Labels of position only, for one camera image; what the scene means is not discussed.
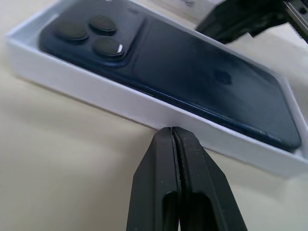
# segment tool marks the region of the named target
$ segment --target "white box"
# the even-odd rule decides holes
[[[180,126],[195,133],[205,148],[274,174],[291,177],[308,171],[308,128],[287,80],[225,45],[158,13],[147,9],[148,13],[158,15],[165,22],[276,76],[293,113],[302,146],[293,154],[286,152],[40,51],[37,44],[42,28],[76,1],[59,1],[7,35],[12,66],[19,76],[155,129]]]

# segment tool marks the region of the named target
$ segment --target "table surface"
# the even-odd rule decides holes
[[[0,4],[0,230],[124,231],[132,176],[155,130],[21,80],[9,67],[4,35],[52,2]],[[248,230],[307,230],[308,174],[282,179],[209,153]]]

